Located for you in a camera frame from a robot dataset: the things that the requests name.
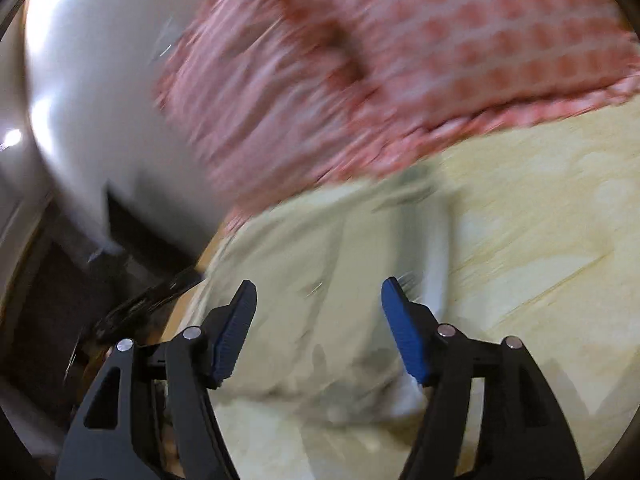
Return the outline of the orange cream patterned bedspread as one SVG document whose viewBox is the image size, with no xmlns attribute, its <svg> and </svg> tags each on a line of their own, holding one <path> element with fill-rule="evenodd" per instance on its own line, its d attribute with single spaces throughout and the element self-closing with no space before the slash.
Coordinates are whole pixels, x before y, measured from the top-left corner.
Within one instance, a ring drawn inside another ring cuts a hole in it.
<svg viewBox="0 0 640 480">
<path fill-rule="evenodd" d="M 437 316 L 472 338 L 520 337 L 596 471 L 639 405 L 638 101 L 467 140 L 426 162 L 450 217 Z M 217 391 L 244 479 L 395 479 L 422 415 L 331 425 Z"/>
</svg>

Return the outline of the khaki pants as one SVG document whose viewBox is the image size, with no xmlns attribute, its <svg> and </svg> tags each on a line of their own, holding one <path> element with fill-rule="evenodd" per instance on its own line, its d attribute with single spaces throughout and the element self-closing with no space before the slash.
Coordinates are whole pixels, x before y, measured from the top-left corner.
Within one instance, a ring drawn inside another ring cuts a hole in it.
<svg viewBox="0 0 640 480">
<path fill-rule="evenodd" d="M 381 306 L 386 278 L 445 309 L 450 217 L 436 167 L 305 193 L 225 236 L 183 318 L 201 323 L 242 281 L 257 308 L 220 400 L 255 401 L 331 425 L 421 413 Z"/>
</svg>

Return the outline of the pink polka dot pillow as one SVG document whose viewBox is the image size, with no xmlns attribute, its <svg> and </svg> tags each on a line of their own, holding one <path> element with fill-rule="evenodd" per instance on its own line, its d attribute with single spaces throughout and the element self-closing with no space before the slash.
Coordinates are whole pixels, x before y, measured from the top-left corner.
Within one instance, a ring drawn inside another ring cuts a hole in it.
<svg viewBox="0 0 640 480">
<path fill-rule="evenodd" d="M 322 0 L 367 99 L 341 170 L 388 174 L 469 136 L 623 103 L 639 45 L 615 0 Z"/>
<path fill-rule="evenodd" d="M 322 183 L 382 174 L 369 94 L 328 0 L 206 0 L 155 103 L 215 196 L 254 216 Z"/>
</svg>

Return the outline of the rear pink polka dot pillow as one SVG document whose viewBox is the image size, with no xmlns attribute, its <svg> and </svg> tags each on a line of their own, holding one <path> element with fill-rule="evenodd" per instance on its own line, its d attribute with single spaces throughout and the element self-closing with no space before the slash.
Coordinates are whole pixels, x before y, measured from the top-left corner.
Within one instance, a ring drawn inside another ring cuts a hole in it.
<svg viewBox="0 0 640 480">
<path fill-rule="evenodd" d="M 639 45 L 615 0 L 322 0 L 367 99 L 341 170 L 388 174 L 469 136 L 623 103 Z"/>
</svg>

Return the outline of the front pink polka dot pillow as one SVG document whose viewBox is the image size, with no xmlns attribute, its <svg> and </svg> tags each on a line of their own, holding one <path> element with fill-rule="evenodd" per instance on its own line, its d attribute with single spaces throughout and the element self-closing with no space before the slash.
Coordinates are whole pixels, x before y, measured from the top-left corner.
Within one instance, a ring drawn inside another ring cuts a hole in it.
<svg viewBox="0 0 640 480">
<path fill-rule="evenodd" d="M 322 183 L 382 174 L 369 94 L 328 0 L 206 0 L 155 103 L 215 196 L 254 216 Z"/>
</svg>

